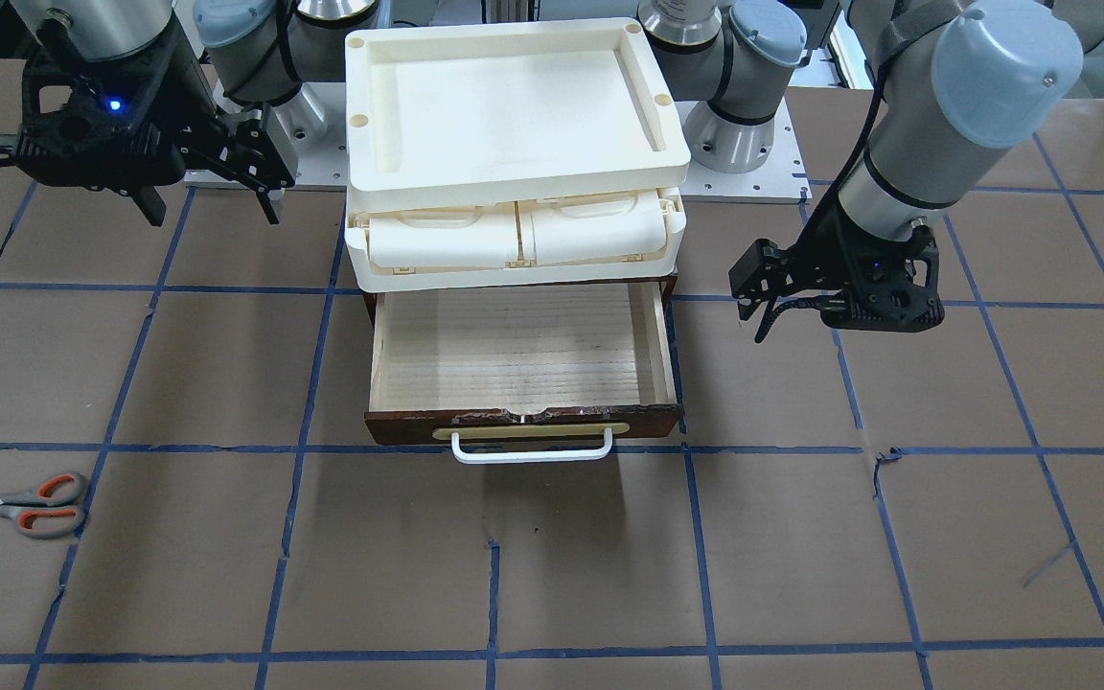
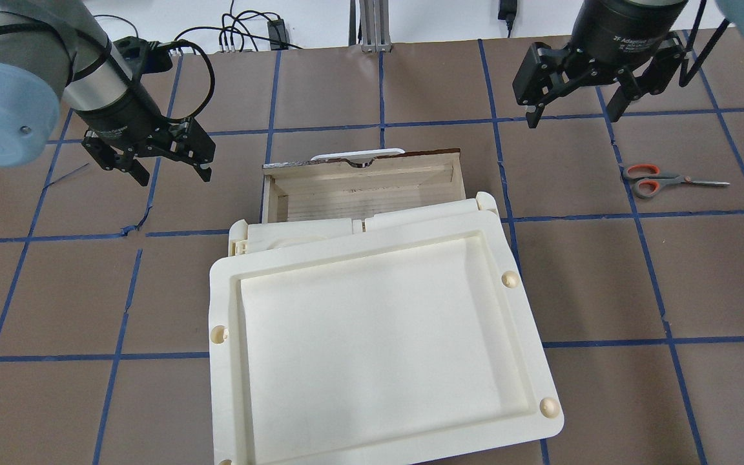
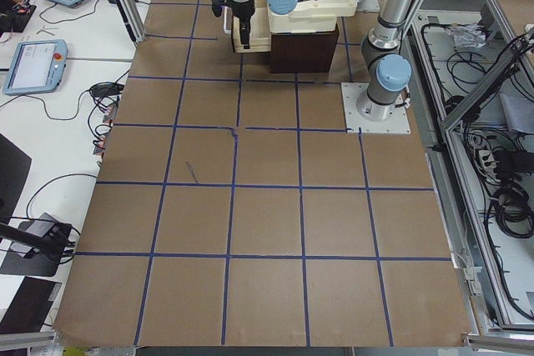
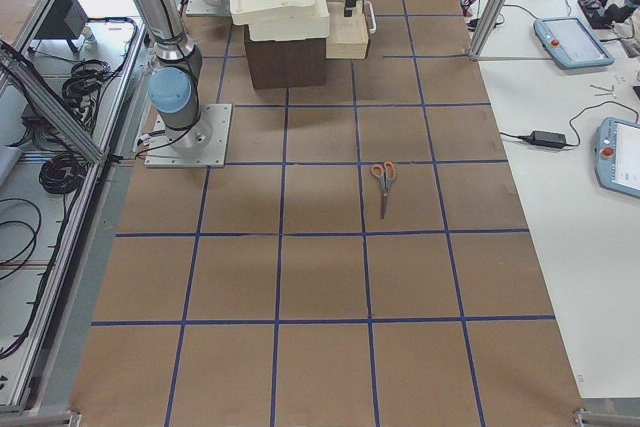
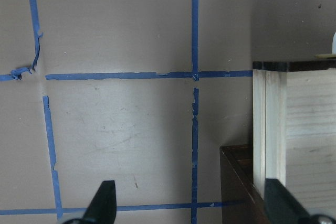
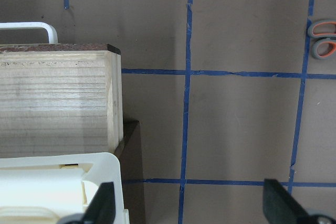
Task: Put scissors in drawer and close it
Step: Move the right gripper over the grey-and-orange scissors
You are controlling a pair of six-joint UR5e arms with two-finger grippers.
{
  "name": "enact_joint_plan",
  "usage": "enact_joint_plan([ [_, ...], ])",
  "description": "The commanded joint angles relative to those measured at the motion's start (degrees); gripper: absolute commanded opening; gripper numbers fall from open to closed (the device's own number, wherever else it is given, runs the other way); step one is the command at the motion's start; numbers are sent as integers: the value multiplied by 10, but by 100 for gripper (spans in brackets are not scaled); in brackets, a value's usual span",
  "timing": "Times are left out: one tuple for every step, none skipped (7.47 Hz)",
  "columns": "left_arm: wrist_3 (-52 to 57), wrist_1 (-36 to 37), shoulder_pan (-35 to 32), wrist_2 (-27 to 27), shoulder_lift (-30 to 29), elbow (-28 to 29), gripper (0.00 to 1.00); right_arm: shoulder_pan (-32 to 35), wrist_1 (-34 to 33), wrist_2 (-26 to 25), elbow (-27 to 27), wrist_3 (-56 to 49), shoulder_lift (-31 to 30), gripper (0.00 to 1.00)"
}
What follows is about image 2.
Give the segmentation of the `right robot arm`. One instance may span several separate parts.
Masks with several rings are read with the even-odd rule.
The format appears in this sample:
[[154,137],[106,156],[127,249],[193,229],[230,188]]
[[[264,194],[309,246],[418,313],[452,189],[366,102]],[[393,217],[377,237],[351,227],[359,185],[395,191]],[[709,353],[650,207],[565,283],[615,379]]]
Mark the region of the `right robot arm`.
[[618,121],[632,102],[661,94],[673,78],[687,86],[730,26],[744,39],[744,1],[718,1],[723,20],[695,55],[706,6],[700,2],[688,39],[681,39],[672,26],[685,1],[584,1],[566,45],[534,42],[526,51],[513,80],[526,123],[534,129],[547,105],[582,87],[617,85],[606,112]]

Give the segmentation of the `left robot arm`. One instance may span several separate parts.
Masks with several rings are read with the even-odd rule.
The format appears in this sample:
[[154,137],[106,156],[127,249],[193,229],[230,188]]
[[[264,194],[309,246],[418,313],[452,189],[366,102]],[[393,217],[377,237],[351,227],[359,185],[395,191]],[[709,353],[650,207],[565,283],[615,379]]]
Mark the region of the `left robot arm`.
[[186,39],[167,43],[136,36],[113,39],[82,1],[0,1],[0,167],[35,160],[60,115],[60,103],[87,129],[82,146],[104,171],[121,171],[141,186],[150,179],[145,157],[165,157],[212,176],[216,145],[194,112],[169,118],[147,92],[145,74],[171,69],[173,50],[201,48]]

